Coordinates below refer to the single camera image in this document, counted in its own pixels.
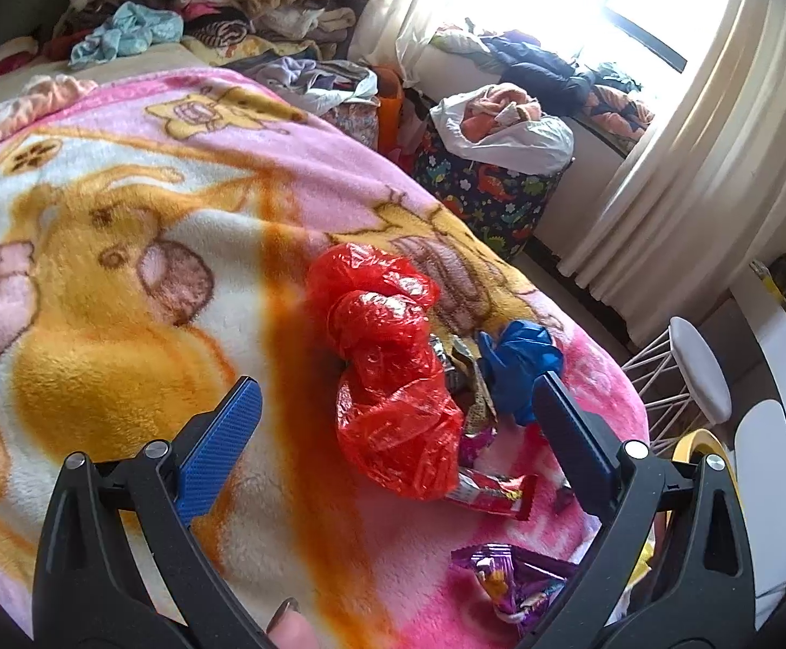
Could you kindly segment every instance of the orange stripe on blanket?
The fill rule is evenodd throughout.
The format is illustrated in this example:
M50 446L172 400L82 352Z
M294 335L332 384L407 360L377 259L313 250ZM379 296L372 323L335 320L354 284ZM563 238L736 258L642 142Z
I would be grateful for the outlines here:
M264 340L272 385L266 402L283 453L282 476L300 557L315 584L318 612L348 649L397 641L377 595L364 547L355 472L335 439L338 364L312 335L302 284L307 237L290 190L264 184L260 217L268 222L261 261L267 300Z

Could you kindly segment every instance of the pink blanket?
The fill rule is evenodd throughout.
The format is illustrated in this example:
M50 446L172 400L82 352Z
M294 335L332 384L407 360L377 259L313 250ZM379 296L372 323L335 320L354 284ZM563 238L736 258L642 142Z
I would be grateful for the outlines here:
M302 302L308 264L346 240L407 254L440 284L444 339L549 326L579 404L621 439L646 436L603 349L381 156L231 71L106 85L0 143L0 601L22 626L65 455L133 455L250 374L263 419L193 529L257 621L294 595L329 649L515 644L449 552L512 541L567 558L595 521L552 511L561 476L536 428L503 432L478 461L540 474L528 522L397 498L347 465L342 364Z

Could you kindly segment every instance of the chair seat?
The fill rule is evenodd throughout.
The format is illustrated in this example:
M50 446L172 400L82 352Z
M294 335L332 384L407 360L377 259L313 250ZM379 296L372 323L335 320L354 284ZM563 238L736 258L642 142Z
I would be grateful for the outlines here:
M735 455L759 625L777 606L786 583L786 417L779 402L762 401L744 416Z
M711 424L725 422L732 415L732 398L720 364L709 345L690 322L673 317L669 322L672 356L678 364L690 397Z

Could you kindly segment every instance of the red snack wrapper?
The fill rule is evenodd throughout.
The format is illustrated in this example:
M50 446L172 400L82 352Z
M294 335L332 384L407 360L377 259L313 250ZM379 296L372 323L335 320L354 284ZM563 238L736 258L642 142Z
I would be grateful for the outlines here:
M463 415L429 344L438 286L403 257L342 244L309 268L306 291L348 361L336 402L346 459L399 495L443 498L458 481Z
M536 489L534 475L510 479L459 468L459 484L446 497L467 508L525 521L531 515Z

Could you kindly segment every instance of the metal screw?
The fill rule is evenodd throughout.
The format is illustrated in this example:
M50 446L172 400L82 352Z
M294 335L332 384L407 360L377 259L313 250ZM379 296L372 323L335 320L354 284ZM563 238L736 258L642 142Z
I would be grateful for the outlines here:
M726 461L721 459L716 453L710 453L706 456L705 463L711 466L715 471L722 471L726 468Z
M71 469L80 468L84 463L87 463L87 457L83 452L74 452L65 457L65 467Z
M628 441L624 444L624 450L631 459L645 459L648 456L648 447L641 441Z
M156 440L149 442L145 449L143 449L143 453L146 455L147 459L160 459L168 452L168 449L169 446L166 441Z

